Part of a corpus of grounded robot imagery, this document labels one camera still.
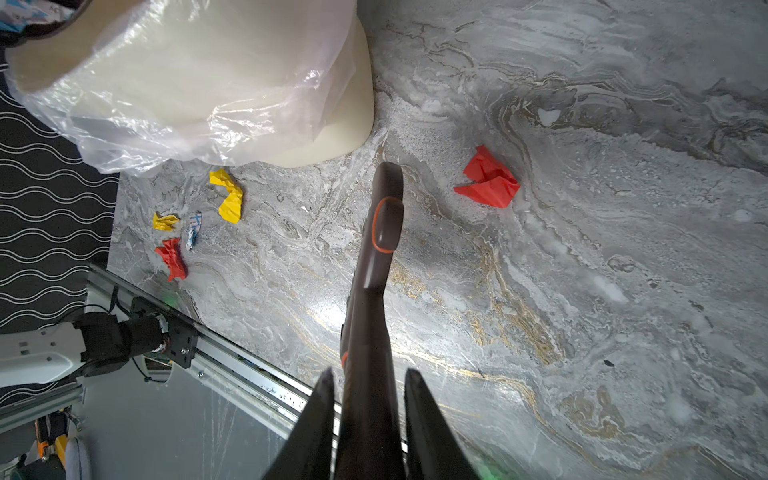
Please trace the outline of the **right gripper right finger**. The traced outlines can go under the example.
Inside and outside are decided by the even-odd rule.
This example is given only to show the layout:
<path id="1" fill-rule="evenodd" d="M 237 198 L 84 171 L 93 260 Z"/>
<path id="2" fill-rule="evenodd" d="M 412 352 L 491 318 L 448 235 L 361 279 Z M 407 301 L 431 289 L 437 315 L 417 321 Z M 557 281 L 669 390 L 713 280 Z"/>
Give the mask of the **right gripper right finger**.
<path id="1" fill-rule="evenodd" d="M 406 372 L 404 401 L 408 479 L 478 479 L 416 369 Z"/>

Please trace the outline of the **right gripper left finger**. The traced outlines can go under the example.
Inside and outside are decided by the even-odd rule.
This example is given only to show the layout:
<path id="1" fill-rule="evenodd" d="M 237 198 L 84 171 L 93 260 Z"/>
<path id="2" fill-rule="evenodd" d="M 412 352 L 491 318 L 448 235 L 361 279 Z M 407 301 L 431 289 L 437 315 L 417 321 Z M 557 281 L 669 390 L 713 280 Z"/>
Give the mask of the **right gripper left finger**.
<path id="1" fill-rule="evenodd" d="M 296 422 L 263 479 L 329 479 L 335 420 L 334 377 L 330 368 L 319 377 Z"/>

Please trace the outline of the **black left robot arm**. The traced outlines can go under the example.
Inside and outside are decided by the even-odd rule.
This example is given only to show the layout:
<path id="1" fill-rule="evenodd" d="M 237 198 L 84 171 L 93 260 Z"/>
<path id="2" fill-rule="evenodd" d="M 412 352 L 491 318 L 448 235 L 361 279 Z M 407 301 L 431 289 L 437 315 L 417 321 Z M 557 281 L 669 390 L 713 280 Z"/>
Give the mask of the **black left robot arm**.
<path id="1" fill-rule="evenodd" d="M 73 321 L 1 336 L 1 386 L 48 384 L 112 373 L 139 355 L 162 350 L 168 324 L 144 315 L 120 321 L 87 312 Z"/>

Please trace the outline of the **brown cartoon-face hand broom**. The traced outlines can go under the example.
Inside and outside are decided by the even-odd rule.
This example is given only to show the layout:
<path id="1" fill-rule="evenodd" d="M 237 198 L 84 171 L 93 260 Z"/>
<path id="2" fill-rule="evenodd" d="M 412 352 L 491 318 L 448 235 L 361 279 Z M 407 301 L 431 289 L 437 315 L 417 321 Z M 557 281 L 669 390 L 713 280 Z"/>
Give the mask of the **brown cartoon-face hand broom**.
<path id="1" fill-rule="evenodd" d="M 402 168 L 376 168 L 341 332 L 344 372 L 334 477 L 403 479 L 396 381 L 384 293 L 404 220 Z"/>

